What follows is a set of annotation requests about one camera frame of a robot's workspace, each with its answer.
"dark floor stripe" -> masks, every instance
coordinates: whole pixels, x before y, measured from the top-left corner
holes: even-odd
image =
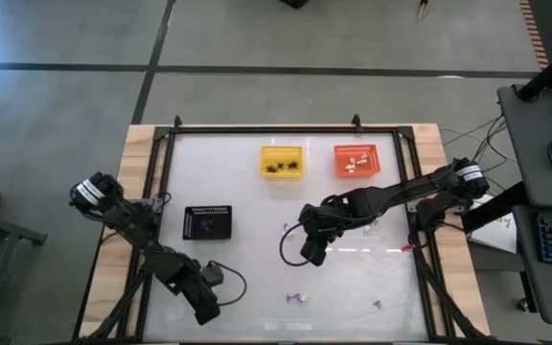
[[[461,77],[492,79],[531,79],[538,71],[442,71],[417,69],[314,68],[314,67],[240,67],[240,66],[157,66],[158,73],[301,75],[367,77]]]
[[[94,63],[24,63],[0,62],[0,70],[12,71],[79,71],[79,72],[145,72],[147,65]]]
[[[159,59],[161,58],[161,51],[163,51],[165,37],[168,34],[170,18],[172,18],[173,4],[175,2],[175,0],[168,0],[168,4],[163,12],[161,25],[159,25],[159,32],[154,41],[154,46],[152,47],[152,54],[150,55],[149,70],[144,76],[142,88],[140,89],[140,95],[138,96],[138,102],[135,104],[135,109],[133,110],[133,117],[131,118],[132,125],[139,125],[142,123],[146,103],[149,101],[149,93],[150,88],[152,87],[152,81],[154,80],[154,73],[157,69],[157,63],[159,63]]]

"yellow bin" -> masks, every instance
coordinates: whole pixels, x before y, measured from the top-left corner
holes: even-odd
[[[270,178],[295,178],[304,174],[304,149],[301,146],[261,146],[261,175]]]

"orange bin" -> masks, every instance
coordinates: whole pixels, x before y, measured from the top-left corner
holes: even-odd
[[[346,166],[351,164],[351,158],[360,161],[363,154],[367,154],[364,164],[355,164],[353,172],[349,172]],[[379,154],[376,145],[337,145],[333,147],[335,162],[335,174],[338,177],[370,177],[380,171]]]

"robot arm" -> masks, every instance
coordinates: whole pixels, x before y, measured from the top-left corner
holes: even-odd
[[[123,187],[108,174],[95,173],[70,190],[70,205],[88,219],[102,222],[145,257],[145,266],[174,295],[182,292],[203,325],[219,316],[212,287],[223,281],[217,264],[201,267],[195,259],[162,245],[157,239],[157,215],[150,205],[129,202]]]
[[[475,162],[454,159],[433,173],[387,188],[358,188],[343,195],[331,195],[319,206],[306,204],[299,216],[307,238],[300,254],[313,265],[325,260],[327,245],[346,230],[370,224],[390,207],[435,193],[417,205],[417,229],[427,231],[444,220],[445,210],[457,202],[482,197],[489,184]]]

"gray concrete floor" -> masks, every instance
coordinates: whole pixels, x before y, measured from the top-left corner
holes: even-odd
[[[421,24],[417,4],[310,0],[293,11],[277,0],[178,0],[160,63],[538,69],[517,0],[435,1]],[[165,5],[0,0],[0,62],[148,64]],[[0,217],[49,234],[44,247],[19,247],[1,295],[0,336],[13,343],[71,337],[100,226],[67,206],[67,191],[96,170],[116,172],[143,77],[0,71]],[[171,123],[175,114],[197,124],[335,123],[358,113],[368,123],[465,131],[499,115],[495,90],[513,82],[525,80],[157,74],[143,123]],[[448,157],[470,156],[477,144],[462,138]],[[494,144],[513,155],[506,132]],[[488,153],[481,165],[498,161]],[[510,162],[489,176],[504,187],[519,181]],[[552,338],[552,326],[514,310],[522,296],[515,278],[478,274],[493,334]]]

